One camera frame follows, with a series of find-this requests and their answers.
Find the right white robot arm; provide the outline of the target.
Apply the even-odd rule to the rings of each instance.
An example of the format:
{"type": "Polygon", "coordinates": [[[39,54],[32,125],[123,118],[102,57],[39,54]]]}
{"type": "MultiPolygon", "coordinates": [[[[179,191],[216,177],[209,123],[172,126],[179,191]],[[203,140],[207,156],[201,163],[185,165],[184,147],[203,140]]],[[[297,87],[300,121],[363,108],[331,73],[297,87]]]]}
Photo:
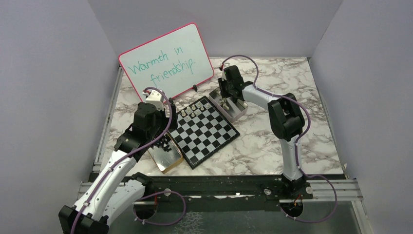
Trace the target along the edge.
{"type": "Polygon", "coordinates": [[[250,102],[265,109],[269,114],[270,127],[280,140],[283,159],[281,192],[286,198],[305,194],[306,178],[301,168],[299,136],[305,120],[293,94],[278,95],[263,90],[251,81],[244,81],[236,65],[220,67],[218,79],[220,94],[233,102],[250,102]]]}

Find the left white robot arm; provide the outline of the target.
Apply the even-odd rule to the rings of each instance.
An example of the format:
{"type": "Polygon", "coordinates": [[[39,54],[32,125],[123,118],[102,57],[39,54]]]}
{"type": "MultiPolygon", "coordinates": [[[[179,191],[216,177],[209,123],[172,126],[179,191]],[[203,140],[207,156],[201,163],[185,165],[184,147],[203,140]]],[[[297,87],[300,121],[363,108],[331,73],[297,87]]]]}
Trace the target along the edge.
{"type": "Polygon", "coordinates": [[[150,146],[176,128],[176,106],[172,99],[166,104],[169,117],[162,100],[138,104],[133,122],[117,139],[109,161],[93,184],[73,206],[63,206],[59,211],[63,233],[106,234],[132,202],[151,198],[151,179],[141,173],[129,179],[125,188],[120,191],[117,188],[150,146]]]}

